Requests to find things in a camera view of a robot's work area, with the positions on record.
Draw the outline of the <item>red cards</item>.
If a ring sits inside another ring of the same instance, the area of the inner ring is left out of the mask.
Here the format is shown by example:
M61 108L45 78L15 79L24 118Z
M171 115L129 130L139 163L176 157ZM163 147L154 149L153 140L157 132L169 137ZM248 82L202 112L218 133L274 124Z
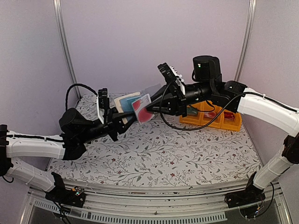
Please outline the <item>red cards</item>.
M224 112L224 119L233 121L235 116L232 112Z

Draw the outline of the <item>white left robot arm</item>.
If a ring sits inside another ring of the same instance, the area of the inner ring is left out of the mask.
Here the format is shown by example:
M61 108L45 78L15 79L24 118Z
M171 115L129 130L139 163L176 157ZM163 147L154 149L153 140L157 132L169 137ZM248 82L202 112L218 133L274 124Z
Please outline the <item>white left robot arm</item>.
M48 157L73 161L86 152L86 143L109 136L113 141L125 133L136 121L133 112L117 112L109 109L96 120L87 120L75 108L68 109L59 125L62 133L53 136L25 135L0 126L0 175L11 176L34 185L46 192L63 188L60 175L48 174L32 165L18 160L19 157Z

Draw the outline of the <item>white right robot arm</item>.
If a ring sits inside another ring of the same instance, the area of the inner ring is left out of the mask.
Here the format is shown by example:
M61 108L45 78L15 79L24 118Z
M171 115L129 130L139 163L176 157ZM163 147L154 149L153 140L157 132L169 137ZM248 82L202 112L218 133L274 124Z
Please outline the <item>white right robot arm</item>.
M187 116L187 108L195 103L211 101L213 105L233 113L249 115L285 131L284 147L267 164L253 174L247 189L262 191L270 182L299 162L299 110L285 105L236 81L222 81L220 61L215 56L196 56L192 60L193 84L167 63L158 65L165 79L163 86L146 107L161 116Z

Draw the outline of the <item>teal green credit card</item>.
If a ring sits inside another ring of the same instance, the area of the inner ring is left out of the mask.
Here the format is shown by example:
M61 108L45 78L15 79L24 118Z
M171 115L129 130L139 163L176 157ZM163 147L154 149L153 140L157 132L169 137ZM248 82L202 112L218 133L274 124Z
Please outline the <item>teal green credit card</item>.
M133 112L132 103L137 101L141 96L131 96L120 99L121 108L124 112Z

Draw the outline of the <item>pink red circle card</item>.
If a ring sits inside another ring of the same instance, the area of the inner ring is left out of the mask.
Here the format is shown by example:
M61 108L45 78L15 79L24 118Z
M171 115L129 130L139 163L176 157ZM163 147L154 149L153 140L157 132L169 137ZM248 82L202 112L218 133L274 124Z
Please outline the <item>pink red circle card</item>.
M134 101L131 105L133 107L135 116L139 124L149 122L154 118L154 113L149 112L146 107L151 103L150 95L145 94L141 98Z

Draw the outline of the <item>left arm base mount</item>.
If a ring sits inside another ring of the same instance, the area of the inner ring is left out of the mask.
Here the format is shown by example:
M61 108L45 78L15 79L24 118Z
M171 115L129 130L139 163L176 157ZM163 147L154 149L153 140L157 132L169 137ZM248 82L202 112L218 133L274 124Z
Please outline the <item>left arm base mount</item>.
M45 198L56 203L83 208L86 199L84 188L75 186L72 189L67 189L59 174L54 172L51 174L54 177L54 189L46 192Z

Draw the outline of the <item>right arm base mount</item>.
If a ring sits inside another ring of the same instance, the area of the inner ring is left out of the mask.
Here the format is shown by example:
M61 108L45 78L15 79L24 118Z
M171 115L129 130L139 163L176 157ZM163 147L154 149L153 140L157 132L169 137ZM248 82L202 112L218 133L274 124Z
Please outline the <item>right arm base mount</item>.
M225 195L224 201L229 208L261 202L266 198L263 189L258 189L253 185L254 175L255 173L249 178L244 190Z

